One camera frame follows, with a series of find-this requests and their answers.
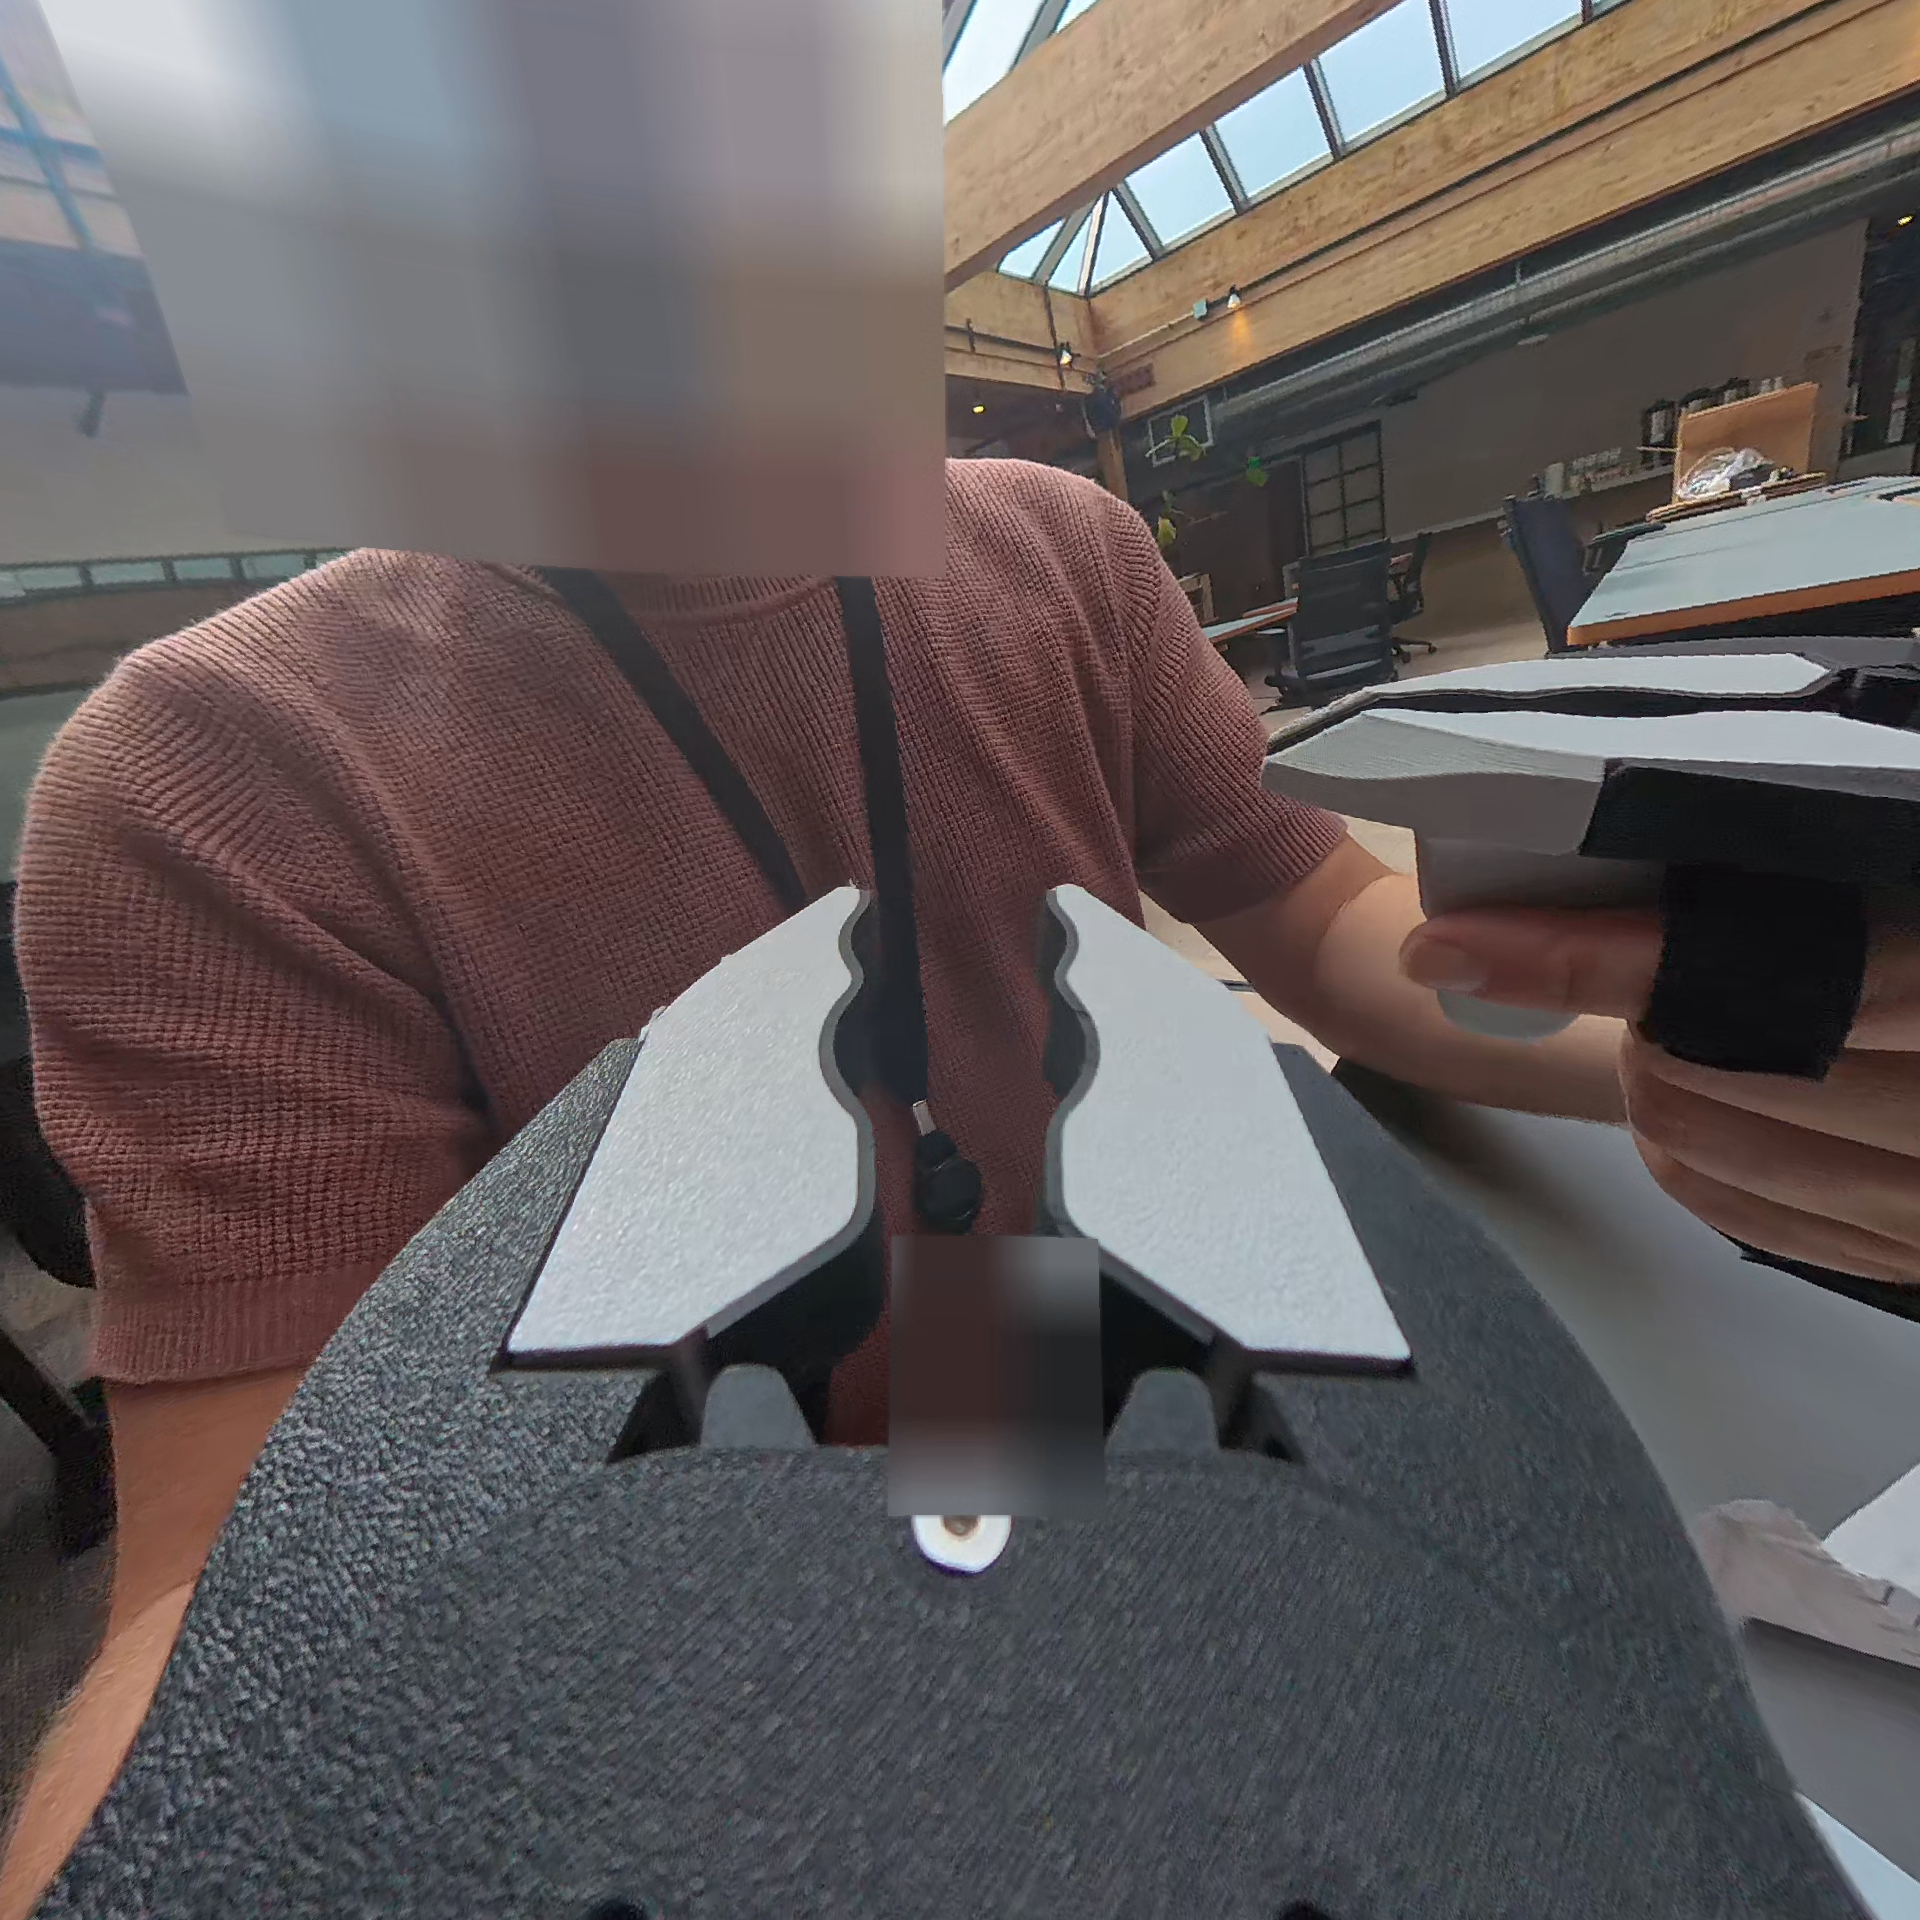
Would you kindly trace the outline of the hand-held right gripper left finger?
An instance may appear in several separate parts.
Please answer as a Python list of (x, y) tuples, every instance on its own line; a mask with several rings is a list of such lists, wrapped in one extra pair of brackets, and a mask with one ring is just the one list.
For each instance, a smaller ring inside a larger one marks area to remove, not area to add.
[(868, 1069), (874, 897), (841, 884), (639, 1035), (508, 1332), (516, 1372), (665, 1372), (687, 1413), (735, 1365), (802, 1406), (881, 1307)]

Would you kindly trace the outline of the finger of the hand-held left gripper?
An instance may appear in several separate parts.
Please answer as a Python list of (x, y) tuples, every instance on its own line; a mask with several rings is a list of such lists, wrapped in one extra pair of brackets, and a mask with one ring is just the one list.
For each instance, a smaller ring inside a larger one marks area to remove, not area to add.
[(1326, 734), (1365, 713), (1673, 715), (1793, 709), (1823, 699), (1848, 662), (1816, 648), (1782, 654), (1552, 656), (1360, 687), (1287, 725), (1289, 739)]
[(1271, 792), (1580, 856), (1910, 856), (1916, 734), (1838, 711), (1369, 711), (1271, 752)]

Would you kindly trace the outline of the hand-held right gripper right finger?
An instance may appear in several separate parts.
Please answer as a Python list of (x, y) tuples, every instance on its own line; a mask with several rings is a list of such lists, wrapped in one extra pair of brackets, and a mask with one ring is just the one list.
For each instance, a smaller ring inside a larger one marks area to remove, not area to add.
[(1094, 1245), (1102, 1391), (1197, 1375), (1404, 1375), (1410, 1345), (1272, 1039), (1086, 886), (1039, 911), (1054, 1092), (1039, 1224)]

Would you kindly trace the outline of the person's left forearm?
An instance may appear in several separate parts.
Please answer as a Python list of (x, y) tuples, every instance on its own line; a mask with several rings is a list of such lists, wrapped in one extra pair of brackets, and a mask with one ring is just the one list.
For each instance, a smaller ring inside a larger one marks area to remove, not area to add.
[(1624, 1120), (1620, 1019), (1575, 1014), (1543, 1039), (1466, 1030), (1404, 969), (1423, 926), (1415, 877), (1343, 838), (1314, 879), (1329, 886), (1333, 904), (1311, 953), (1306, 1024), (1342, 1061), (1487, 1109)]

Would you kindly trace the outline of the person's right forearm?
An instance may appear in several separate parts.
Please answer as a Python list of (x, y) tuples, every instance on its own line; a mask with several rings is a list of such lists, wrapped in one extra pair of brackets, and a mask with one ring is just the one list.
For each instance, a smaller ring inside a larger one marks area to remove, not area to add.
[(102, 1643), (40, 1742), (7, 1841), (2, 1915), (31, 1915), (145, 1719), (209, 1547), (303, 1366), (108, 1383), (117, 1499)]

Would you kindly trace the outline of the person's left hand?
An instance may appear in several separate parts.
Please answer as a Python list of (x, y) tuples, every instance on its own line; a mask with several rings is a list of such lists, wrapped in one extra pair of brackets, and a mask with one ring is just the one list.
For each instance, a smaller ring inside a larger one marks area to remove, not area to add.
[(1916, 1287), (1916, 918), (1872, 929), (1847, 1049), (1814, 1084), (1717, 1071), (1642, 1038), (1658, 948), (1646, 910), (1502, 907), (1417, 926), (1400, 965), (1431, 990), (1623, 1017), (1624, 1126), (1668, 1197), (1757, 1253)]

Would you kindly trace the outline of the dark blue office chair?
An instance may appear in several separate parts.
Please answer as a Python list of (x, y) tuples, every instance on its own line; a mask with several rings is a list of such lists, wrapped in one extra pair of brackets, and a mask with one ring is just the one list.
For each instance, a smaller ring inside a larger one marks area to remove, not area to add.
[(1580, 536), (1568, 502), (1549, 493), (1511, 495), (1504, 502), (1502, 535), (1519, 565), (1543, 630), (1566, 636), (1598, 584), (1589, 566), (1589, 544)]

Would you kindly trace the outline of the grey wood-edged table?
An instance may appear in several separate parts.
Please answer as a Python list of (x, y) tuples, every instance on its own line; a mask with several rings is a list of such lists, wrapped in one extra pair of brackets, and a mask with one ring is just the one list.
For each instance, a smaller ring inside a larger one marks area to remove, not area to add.
[(1724, 632), (1910, 632), (1918, 479), (1860, 477), (1676, 519), (1624, 542), (1568, 647)]

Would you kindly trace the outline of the black office chair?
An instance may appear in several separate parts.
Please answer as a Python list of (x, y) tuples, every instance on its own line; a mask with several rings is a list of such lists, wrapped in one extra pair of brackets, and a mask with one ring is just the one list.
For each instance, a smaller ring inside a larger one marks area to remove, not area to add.
[[(2, 1222), (47, 1277), (90, 1287), (81, 1203), (33, 1105), (31, 1035), (14, 943), (15, 883), (2, 886)], [(2, 1332), (2, 1398), (53, 1457), (63, 1561), (111, 1533), (111, 1441), (98, 1379), (63, 1387)]]
[(1399, 678), (1399, 625), (1423, 613), (1428, 549), (1431, 535), (1417, 535), (1406, 547), (1377, 539), (1300, 561), (1294, 611), (1271, 647), (1266, 681), (1278, 699), (1268, 713), (1327, 705)]

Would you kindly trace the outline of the brown cardboard box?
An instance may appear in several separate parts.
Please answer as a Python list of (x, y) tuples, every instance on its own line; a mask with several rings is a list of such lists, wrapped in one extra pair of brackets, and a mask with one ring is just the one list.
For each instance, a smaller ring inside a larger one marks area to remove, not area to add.
[(1814, 459), (1820, 387), (1774, 383), (1679, 413), (1671, 445), (1671, 505), (1801, 481)]

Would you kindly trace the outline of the green potted plant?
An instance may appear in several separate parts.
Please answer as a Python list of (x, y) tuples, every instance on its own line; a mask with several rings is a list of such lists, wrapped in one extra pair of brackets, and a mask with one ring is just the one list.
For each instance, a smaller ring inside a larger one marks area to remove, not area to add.
[(1175, 411), (1146, 420), (1145, 452), (1165, 481), (1143, 517), (1158, 550), (1168, 553), (1183, 533), (1223, 511), (1230, 461), (1220, 452), (1206, 411)]

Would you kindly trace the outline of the torn white paper bag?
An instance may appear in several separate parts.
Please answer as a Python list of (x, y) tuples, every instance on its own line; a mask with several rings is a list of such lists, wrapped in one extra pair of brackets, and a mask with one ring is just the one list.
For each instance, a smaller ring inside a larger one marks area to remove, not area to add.
[(1901, 1577), (1842, 1561), (1789, 1508), (1737, 1499), (1692, 1526), (1720, 1611), (1918, 1669), (1918, 1596)]

